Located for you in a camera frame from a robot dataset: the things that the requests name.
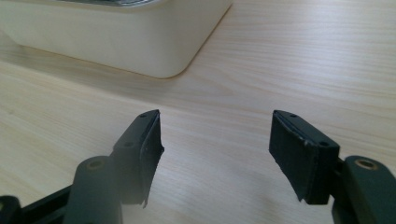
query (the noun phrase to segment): black plastic part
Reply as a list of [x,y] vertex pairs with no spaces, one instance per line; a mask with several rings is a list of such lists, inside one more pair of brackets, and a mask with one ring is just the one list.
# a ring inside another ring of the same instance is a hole
[[120,196],[110,157],[94,157],[77,170],[63,224],[120,224]]
[[396,179],[385,165],[351,156],[342,177],[360,224],[396,223]]
[[138,116],[114,146],[117,181],[123,203],[147,204],[149,190],[163,154],[160,111]]
[[334,224],[359,224],[353,210],[349,210],[335,201],[332,205],[332,220]]
[[71,187],[52,193],[51,195],[22,208],[23,223],[61,224],[64,220],[65,206]]
[[21,222],[21,205],[13,196],[0,197],[0,224],[18,224]]
[[308,204],[328,203],[339,148],[300,117],[274,111],[269,150],[299,200]]

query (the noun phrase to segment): wooden table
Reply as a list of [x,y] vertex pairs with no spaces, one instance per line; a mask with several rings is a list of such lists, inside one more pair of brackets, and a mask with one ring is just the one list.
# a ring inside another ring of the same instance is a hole
[[234,0],[191,65],[154,79],[0,33],[0,195],[32,203],[160,109],[165,153],[125,223],[332,223],[268,152],[274,109],[396,174],[396,2]]

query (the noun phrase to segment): wood grain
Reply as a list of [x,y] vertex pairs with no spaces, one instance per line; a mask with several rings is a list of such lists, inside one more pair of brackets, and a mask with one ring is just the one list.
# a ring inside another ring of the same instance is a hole
[[0,195],[34,202],[159,108],[165,153],[125,223],[332,223],[268,153],[274,109],[396,174],[396,3],[234,0],[169,79],[17,46],[0,32]]

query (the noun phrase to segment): screw hole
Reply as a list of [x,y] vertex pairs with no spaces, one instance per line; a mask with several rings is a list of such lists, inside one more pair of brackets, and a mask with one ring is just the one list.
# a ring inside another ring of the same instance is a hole
[[91,161],[87,164],[87,168],[89,170],[97,170],[101,168],[104,164],[105,162],[103,160]]
[[319,142],[319,144],[321,145],[321,146],[323,146],[323,147],[328,147],[329,146],[329,143],[327,143],[327,142]]
[[358,159],[358,160],[355,160],[355,163],[359,167],[364,168],[366,170],[378,170],[378,166],[372,161],[367,161],[367,160],[364,160],[364,159]]

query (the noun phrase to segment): white box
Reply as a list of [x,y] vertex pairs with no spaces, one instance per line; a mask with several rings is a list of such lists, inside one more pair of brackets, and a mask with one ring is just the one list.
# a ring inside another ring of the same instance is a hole
[[0,0],[0,29],[23,46],[163,78],[187,67],[231,3]]

